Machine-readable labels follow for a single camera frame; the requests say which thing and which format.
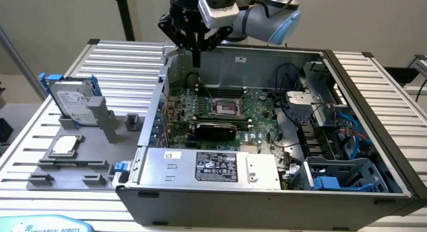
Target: green circuit board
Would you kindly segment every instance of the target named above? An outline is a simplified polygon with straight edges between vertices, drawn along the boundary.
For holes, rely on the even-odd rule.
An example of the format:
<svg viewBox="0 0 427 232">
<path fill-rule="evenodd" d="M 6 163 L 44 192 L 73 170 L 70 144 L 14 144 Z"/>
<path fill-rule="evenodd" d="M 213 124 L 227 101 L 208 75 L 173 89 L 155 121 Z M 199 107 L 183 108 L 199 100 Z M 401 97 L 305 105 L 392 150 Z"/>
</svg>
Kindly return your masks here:
<svg viewBox="0 0 427 232">
<path fill-rule="evenodd" d="M 171 148 L 239 151 L 240 146 L 256 146 L 259 153 L 271 152 L 268 137 L 272 138 L 280 132 L 280 129 L 277 120 L 273 118 L 273 100 L 267 98 L 267 92 L 263 92 L 261 89 L 249 89 L 241 98 L 233 99 L 199 97 L 192 90 L 184 90 L 183 88 L 176 88 L 171 94 L 179 101 L 176 109 L 180 113 L 179 119 L 168 122 Z M 247 131 L 237 130 L 232 141 L 197 141 L 191 133 L 196 115 L 205 119 L 221 117 L 215 114 L 213 100 L 236 101 L 239 103 L 239 115 L 235 118 L 251 120 L 251 128 Z"/>
</svg>

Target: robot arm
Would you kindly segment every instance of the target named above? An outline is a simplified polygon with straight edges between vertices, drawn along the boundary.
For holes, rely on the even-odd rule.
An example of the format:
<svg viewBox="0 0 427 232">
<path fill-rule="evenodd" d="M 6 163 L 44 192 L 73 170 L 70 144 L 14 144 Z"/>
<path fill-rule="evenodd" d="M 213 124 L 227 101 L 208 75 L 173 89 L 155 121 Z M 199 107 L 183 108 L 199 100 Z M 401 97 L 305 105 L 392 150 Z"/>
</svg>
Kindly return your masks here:
<svg viewBox="0 0 427 232">
<path fill-rule="evenodd" d="M 223 40 L 253 37 L 281 44 L 297 23 L 296 0 L 171 0 L 169 14 L 159 28 L 180 49 L 192 52 L 192 66 L 200 67 L 200 53 Z"/>
</svg>

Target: silver table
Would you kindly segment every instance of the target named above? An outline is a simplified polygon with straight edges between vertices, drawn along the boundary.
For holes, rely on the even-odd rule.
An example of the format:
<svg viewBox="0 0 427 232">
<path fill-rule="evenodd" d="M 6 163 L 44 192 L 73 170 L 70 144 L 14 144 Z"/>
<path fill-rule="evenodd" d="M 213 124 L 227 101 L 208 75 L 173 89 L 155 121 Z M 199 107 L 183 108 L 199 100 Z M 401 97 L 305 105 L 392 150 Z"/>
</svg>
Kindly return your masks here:
<svg viewBox="0 0 427 232">
<path fill-rule="evenodd" d="M 353 52 L 335 52 L 335 55 L 427 184 L 425 112 L 408 98 L 373 58 Z M 117 115 L 139 113 L 144 117 L 163 63 L 161 43 L 101 40 L 97 45 L 85 46 L 66 75 L 88 77 L 93 74 L 98 79 L 108 108 Z M 141 227 L 133 222 L 113 191 L 26 190 L 26 179 L 60 129 L 58 117 L 60 111 L 48 97 L 0 158 L 0 216 L 64 215 L 88 222 L 100 232 L 188 231 L 179 227 Z M 241 229 L 193 228 L 191 231 Z M 384 217 L 360 231 L 425 232 L 427 208 L 405 217 Z"/>
</svg>

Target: black pole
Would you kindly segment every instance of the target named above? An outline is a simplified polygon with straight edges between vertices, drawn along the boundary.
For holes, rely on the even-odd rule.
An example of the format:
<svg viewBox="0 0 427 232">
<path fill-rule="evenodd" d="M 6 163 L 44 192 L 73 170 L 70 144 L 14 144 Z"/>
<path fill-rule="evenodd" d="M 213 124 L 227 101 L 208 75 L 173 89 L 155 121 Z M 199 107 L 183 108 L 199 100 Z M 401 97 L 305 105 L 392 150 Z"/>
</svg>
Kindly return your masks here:
<svg viewBox="0 0 427 232">
<path fill-rule="evenodd" d="M 124 36 L 126 41 L 134 41 L 130 13 L 128 7 L 128 0 L 114 0 L 118 6 L 120 19 L 122 24 Z"/>
</svg>

